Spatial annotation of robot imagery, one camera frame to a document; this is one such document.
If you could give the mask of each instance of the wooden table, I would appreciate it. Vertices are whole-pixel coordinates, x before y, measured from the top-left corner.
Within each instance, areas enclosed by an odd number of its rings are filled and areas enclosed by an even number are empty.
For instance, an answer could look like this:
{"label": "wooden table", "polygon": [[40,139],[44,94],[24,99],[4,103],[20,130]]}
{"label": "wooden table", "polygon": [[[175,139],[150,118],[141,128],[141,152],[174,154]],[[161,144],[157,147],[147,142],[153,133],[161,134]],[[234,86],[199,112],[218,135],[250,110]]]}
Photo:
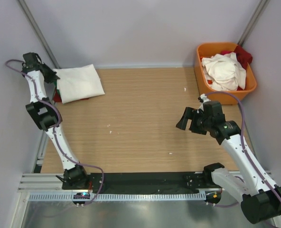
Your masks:
{"label": "wooden table", "polygon": [[[175,127],[186,106],[200,105],[193,68],[104,69],[98,74],[105,95],[57,105],[80,162],[105,172],[202,171],[214,162],[237,170],[209,134]],[[223,106],[223,112],[240,124],[238,106]],[[63,173],[51,141],[41,172]]]}

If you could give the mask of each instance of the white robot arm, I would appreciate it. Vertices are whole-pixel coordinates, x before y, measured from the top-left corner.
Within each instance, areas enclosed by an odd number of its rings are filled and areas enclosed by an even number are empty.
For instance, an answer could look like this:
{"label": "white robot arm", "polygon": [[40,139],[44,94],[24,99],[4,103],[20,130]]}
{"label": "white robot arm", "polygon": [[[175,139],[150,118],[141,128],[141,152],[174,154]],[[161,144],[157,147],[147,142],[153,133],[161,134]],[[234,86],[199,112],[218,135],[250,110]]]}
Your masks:
{"label": "white robot arm", "polygon": [[89,183],[88,175],[73,154],[62,128],[59,112],[51,104],[46,95],[44,82],[53,83],[57,79],[56,72],[41,62],[36,53],[23,55],[22,72],[30,88],[30,104],[27,112],[40,130],[43,130],[53,142],[61,159],[64,177],[57,176],[64,184],[63,189],[86,189]]}
{"label": "white robot arm", "polygon": [[203,173],[207,176],[207,181],[219,185],[232,195],[241,204],[246,218],[253,224],[281,215],[280,201],[273,192],[275,190],[281,198],[281,187],[262,168],[243,137],[245,151],[239,126],[234,121],[225,120],[219,102],[210,101],[205,94],[201,95],[199,100],[202,103],[200,108],[186,107],[176,127],[185,130],[190,119],[191,132],[209,132],[233,158],[244,179],[242,182],[222,164],[215,163],[204,167]]}

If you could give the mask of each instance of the white towel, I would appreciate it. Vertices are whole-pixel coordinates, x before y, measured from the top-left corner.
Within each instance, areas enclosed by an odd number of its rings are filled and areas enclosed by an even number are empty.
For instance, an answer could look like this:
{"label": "white towel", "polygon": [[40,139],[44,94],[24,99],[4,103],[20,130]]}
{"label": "white towel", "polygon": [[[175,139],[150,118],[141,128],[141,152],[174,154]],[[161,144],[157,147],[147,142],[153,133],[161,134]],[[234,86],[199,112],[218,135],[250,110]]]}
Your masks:
{"label": "white towel", "polygon": [[69,69],[54,69],[57,89],[62,103],[68,103],[92,96],[104,95],[103,86],[93,64]]}
{"label": "white towel", "polygon": [[238,86],[245,89],[246,70],[237,61],[236,53],[203,58],[202,66],[206,80],[212,80],[212,84],[209,84],[212,89],[236,91]]}

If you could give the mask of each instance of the red cloth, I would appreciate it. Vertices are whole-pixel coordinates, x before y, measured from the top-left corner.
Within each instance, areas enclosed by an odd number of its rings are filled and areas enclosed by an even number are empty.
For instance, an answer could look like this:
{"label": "red cloth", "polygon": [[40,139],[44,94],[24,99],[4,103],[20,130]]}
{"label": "red cloth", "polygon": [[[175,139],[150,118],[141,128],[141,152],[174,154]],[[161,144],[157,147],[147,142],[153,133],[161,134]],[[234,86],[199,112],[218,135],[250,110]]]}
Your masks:
{"label": "red cloth", "polygon": [[236,59],[246,70],[248,63],[251,64],[253,61],[253,56],[245,51],[240,45],[236,46],[234,53],[236,53]]}
{"label": "red cloth", "polygon": [[61,97],[60,97],[60,95],[58,94],[58,92],[57,92],[56,89],[55,89],[55,95],[54,95],[54,97],[53,97],[53,101],[54,101],[55,103],[57,103],[57,102],[62,102]]}
{"label": "red cloth", "polygon": [[221,55],[230,54],[232,51],[221,51]]}

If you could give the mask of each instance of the orange basket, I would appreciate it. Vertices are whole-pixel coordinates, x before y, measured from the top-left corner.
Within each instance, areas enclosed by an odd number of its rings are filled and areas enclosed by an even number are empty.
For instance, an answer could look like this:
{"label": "orange basket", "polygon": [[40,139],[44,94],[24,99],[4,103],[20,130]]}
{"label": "orange basket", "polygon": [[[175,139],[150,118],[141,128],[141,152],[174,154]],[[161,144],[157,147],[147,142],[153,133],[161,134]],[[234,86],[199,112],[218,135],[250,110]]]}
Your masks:
{"label": "orange basket", "polygon": [[[201,58],[202,57],[211,57],[216,54],[220,54],[221,51],[234,51],[237,44],[230,43],[230,42],[224,42],[224,43],[205,43],[201,44],[197,48],[197,57],[196,62],[194,66],[194,72],[197,78],[197,86],[199,90],[199,94],[207,94],[210,92],[215,91],[214,89],[210,88],[209,85],[206,82],[203,67],[201,64]],[[256,80],[254,78],[253,72],[248,64],[246,69],[246,87],[244,90],[240,91],[228,91],[228,93],[233,94],[237,96],[240,100],[243,100],[244,97],[246,97],[247,94],[255,90],[257,87]],[[208,98],[210,100],[217,100],[222,105],[234,105],[237,104],[237,101],[226,94],[212,94],[209,95]]]}

